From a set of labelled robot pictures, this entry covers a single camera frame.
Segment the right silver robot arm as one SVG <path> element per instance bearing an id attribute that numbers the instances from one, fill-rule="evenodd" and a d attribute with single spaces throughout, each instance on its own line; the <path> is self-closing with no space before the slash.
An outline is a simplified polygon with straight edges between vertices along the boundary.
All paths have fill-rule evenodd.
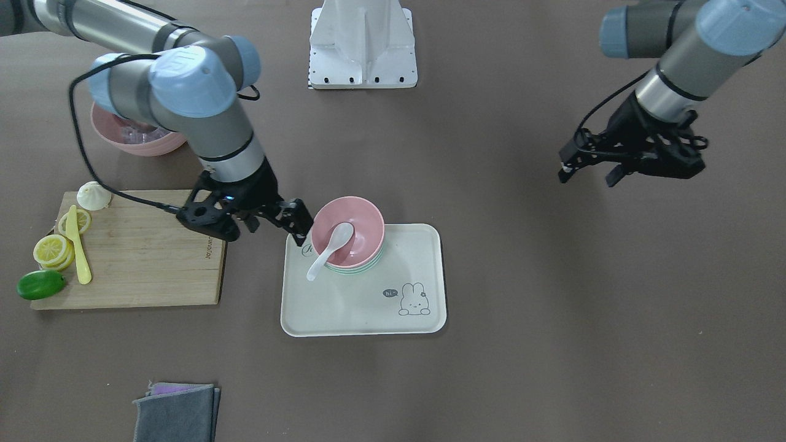
<path id="1" fill-rule="evenodd" d="M 180 133 L 204 170 L 182 205 L 147 201 L 183 227 L 223 241 L 266 219 L 298 246 L 313 218 L 300 199 L 286 201 L 244 111 L 259 54 L 241 36 L 212 37 L 130 1 L 3 1 L 2 36 L 72 36 L 109 48 L 86 74 L 95 104 L 121 118 Z"/>

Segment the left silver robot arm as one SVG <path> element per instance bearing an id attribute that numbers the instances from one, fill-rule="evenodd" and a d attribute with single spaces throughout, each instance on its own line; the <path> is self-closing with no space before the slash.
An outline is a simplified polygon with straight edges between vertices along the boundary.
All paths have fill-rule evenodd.
<path id="1" fill-rule="evenodd" d="M 602 52 L 656 64 L 621 88 L 628 96 L 603 131 L 578 124 L 559 151 L 559 181 L 603 162 L 615 163 L 609 187 L 634 173 L 701 173 L 709 143 L 691 129 L 699 105 L 783 35 L 783 1 L 640 1 L 611 9 L 599 31 Z"/>

